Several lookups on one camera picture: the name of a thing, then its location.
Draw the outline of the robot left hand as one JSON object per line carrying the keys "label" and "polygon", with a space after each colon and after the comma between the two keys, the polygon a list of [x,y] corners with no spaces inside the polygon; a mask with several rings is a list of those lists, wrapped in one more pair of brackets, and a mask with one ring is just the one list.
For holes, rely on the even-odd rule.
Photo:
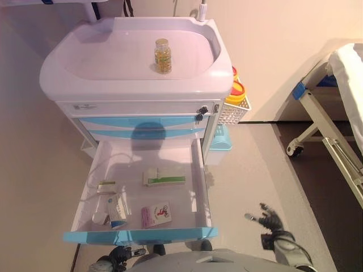
{"label": "robot left hand", "polygon": [[117,267],[126,267],[127,260],[134,257],[141,257],[146,254],[145,248],[133,250],[129,246],[117,246],[109,254],[110,259]]}

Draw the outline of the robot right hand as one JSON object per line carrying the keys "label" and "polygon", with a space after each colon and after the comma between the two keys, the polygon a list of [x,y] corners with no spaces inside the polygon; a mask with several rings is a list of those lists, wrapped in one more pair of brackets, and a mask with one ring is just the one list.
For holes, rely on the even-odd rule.
{"label": "robot right hand", "polygon": [[273,208],[269,207],[265,203],[260,203],[260,208],[262,210],[261,216],[252,215],[251,213],[245,213],[244,217],[247,220],[256,222],[263,226],[264,228],[270,230],[273,234],[281,234],[284,232],[284,225]]}

